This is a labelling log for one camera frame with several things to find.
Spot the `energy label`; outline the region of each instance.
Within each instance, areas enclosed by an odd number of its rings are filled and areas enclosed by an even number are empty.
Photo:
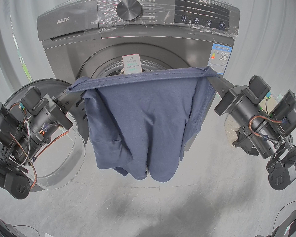
[[[208,66],[211,66],[218,74],[224,74],[232,47],[221,44],[213,44]]]

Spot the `play/pause button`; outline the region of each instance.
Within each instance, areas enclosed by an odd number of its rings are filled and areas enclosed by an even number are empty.
[[[220,21],[219,26],[220,26],[220,28],[225,28],[225,23],[223,21]]]

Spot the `aux logo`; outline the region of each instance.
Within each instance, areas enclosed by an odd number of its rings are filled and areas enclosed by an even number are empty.
[[[64,19],[61,19],[61,20],[58,20],[58,21],[57,21],[57,24],[58,24],[58,23],[65,22],[65,21],[67,21],[67,20],[69,20],[69,17],[67,17],[67,18],[64,18]]]

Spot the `control knob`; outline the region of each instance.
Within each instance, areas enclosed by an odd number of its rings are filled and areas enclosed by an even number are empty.
[[[142,7],[137,0],[122,0],[116,7],[117,15],[123,20],[134,20],[141,12]]]

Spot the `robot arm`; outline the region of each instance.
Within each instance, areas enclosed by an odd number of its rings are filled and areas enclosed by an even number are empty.
[[[222,100],[215,111],[220,116],[230,114],[244,134],[266,159],[268,179],[275,190],[283,190],[296,179],[296,147],[291,132],[296,128],[296,95],[289,90],[269,115],[259,103],[270,86],[259,76],[250,79],[249,86],[234,86],[223,77],[208,77]]]
[[[222,100],[216,106],[218,115],[230,114],[241,126],[253,146],[266,159],[266,169],[272,188],[282,190],[296,179],[296,147],[291,132],[296,128],[296,96],[290,90],[269,115],[259,106],[270,86],[259,76],[253,76],[249,86],[234,86],[223,77],[208,77]],[[24,166],[34,162],[37,153],[51,142],[51,135],[59,126],[69,130],[71,121],[66,117],[72,106],[77,106],[81,92],[63,91],[56,97],[41,97],[37,87],[31,86],[19,105],[30,113],[29,131],[22,121],[0,103],[0,187],[17,199],[28,196],[30,181]],[[288,149],[288,154],[280,156]]]

